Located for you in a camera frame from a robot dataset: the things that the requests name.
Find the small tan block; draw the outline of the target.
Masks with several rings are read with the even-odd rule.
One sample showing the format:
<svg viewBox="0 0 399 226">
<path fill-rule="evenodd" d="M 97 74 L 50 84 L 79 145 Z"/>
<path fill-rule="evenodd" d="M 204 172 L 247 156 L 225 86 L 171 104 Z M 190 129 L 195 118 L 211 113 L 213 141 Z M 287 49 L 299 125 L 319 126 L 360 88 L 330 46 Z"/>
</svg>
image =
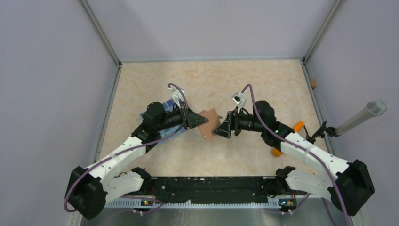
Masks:
<svg viewBox="0 0 399 226">
<path fill-rule="evenodd" d="M 314 79 L 310 79 L 310 85 L 313 89 L 317 87 L 317 83 Z"/>
</svg>

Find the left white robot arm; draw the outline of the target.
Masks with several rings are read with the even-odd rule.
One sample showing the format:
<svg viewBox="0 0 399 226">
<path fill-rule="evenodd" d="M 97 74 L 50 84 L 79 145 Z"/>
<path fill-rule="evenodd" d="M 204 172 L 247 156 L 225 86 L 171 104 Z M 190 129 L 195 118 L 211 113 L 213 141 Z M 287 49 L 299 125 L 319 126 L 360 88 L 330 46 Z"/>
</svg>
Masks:
<svg viewBox="0 0 399 226">
<path fill-rule="evenodd" d="M 87 167 L 76 167 L 70 175 L 64 197 L 64 210 L 80 213 L 85 219 L 93 219 L 105 205 L 125 194 L 135 192 L 146 194 L 150 191 L 149 174 L 142 169 L 117 176 L 133 160 L 147 154 L 159 142 L 174 134 L 161 136 L 161 131 L 176 127 L 190 130 L 208 123 L 208 118 L 195 113 L 188 106 L 183 90 L 170 83 L 175 107 L 164 109 L 160 102 L 148 104 L 142 122 L 131 135 L 114 151 Z"/>
</svg>

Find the silver microphone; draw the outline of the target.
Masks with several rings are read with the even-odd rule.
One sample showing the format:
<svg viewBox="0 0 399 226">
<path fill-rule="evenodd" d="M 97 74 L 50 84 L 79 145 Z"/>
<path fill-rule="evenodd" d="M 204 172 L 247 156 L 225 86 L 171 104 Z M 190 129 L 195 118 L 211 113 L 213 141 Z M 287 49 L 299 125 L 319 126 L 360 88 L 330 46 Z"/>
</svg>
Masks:
<svg viewBox="0 0 399 226">
<path fill-rule="evenodd" d="M 380 116 L 386 112 L 389 108 L 387 101 L 382 99 L 376 99 L 374 101 L 368 102 L 366 106 L 353 115 L 351 118 L 346 120 L 342 125 L 335 129 L 335 134 L 340 136 L 349 130 L 355 128 L 356 126 L 364 123 L 365 121 Z"/>
</svg>

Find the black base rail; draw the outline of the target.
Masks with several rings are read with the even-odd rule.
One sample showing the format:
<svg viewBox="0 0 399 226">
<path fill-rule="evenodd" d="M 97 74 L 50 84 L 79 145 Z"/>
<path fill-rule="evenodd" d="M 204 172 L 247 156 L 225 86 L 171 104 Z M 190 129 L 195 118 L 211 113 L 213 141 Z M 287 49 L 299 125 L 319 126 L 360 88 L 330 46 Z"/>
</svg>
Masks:
<svg viewBox="0 0 399 226">
<path fill-rule="evenodd" d="M 164 204 L 190 201 L 193 204 L 267 203 L 272 198 L 305 195 L 293 191 L 275 177 L 152 177 L 132 196 L 149 196 Z"/>
</svg>

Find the light blue card box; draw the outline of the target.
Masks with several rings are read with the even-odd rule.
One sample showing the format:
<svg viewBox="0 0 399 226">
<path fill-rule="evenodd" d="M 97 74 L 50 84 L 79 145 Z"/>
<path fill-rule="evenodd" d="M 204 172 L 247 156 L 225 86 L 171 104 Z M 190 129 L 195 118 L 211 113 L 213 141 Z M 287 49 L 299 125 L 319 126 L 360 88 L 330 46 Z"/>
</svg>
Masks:
<svg viewBox="0 0 399 226">
<path fill-rule="evenodd" d="M 141 114 L 142 123 L 139 135 L 143 137 L 145 143 L 157 141 L 148 146 L 148 149 L 162 145 L 188 130 L 185 127 L 184 117 L 184 111 L 179 109 L 171 113 L 166 113 L 165 110 L 161 112 L 147 110 Z"/>
</svg>

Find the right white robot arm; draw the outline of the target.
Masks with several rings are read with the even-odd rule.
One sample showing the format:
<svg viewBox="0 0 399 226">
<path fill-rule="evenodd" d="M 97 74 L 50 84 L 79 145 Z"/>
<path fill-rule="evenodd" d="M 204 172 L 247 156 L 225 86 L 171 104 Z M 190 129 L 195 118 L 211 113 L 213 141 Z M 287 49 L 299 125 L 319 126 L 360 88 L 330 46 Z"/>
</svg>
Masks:
<svg viewBox="0 0 399 226">
<path fill-rule="evenodd" d="M 237 107 L 228 111 L 226 119 L 213 134 L 224 138 L 238 136 L 241 131 L 259 132 L 270 147 L 293 156 L 316 171 L 316 174 L 287 166 L 276 172 L 276 188 L 282 194 L 304 191 L 331 201 L 349 216 L 355 216 L 375 188 L 365 163 L 353 162 L 327 153 L 306 140 L 293 128 L 277 121 L 274 109 L 266 101 L 257 101 L 252 114 L 245 112 L 247 97 L 237 92 L 232 96 Z"/>
</svg>

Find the purple blue card box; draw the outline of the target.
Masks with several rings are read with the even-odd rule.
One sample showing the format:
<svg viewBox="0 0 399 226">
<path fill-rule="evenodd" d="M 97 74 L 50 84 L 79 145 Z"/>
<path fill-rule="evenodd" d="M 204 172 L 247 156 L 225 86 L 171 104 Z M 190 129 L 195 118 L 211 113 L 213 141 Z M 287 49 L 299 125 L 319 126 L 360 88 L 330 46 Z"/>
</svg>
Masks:
<svg viewBox="0 0 399 226">
<path fill-rule="evenodd" d="M 174 110 L 179 108 L 173 99 L 169 99 L 169 100 L 163 102 L 163 107 L 164 107 L 164 110 L 166 113 L 171 113 Z"/>
</svg>

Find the black microphone tripod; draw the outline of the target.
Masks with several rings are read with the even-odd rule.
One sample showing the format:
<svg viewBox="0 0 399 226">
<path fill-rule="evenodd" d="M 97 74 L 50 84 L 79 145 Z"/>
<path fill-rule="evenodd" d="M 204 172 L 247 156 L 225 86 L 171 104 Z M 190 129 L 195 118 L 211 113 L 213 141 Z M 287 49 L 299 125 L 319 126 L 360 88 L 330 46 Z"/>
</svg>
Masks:
<svg viewBox="0 0 399 226">
<path fill-rule="evenodd" d="M 306 126 L 303 126 L 303 129 L 306 134 L 306 140 L 312 144 L 315 144 L 316 139 L 320 137 L 321 139 L 324 139 L 325 136 L 329 137 L 338 137 L 339 135 L 336 133 L 336 128 L 335 127 L 329 127 L 327 126 L 327 121 L 324 121 L 322 125 L 314 132 L 311 136 L 308 133 L 308 130 Z"/>
</svg>

